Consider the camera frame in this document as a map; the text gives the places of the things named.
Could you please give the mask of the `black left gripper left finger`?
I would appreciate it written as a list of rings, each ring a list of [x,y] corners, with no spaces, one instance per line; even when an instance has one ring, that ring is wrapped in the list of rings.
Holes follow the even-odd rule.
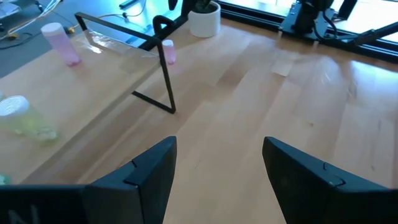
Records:
[[[169,136],[87,185],[88,223],[162,223],[174,181],[177,138]]]

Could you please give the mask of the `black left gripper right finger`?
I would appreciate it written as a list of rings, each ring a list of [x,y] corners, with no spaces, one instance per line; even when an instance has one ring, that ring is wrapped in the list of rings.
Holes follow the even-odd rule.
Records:
[[[287,223],[397,223],[397,190],[317,159],[276,138],[262,156]]]

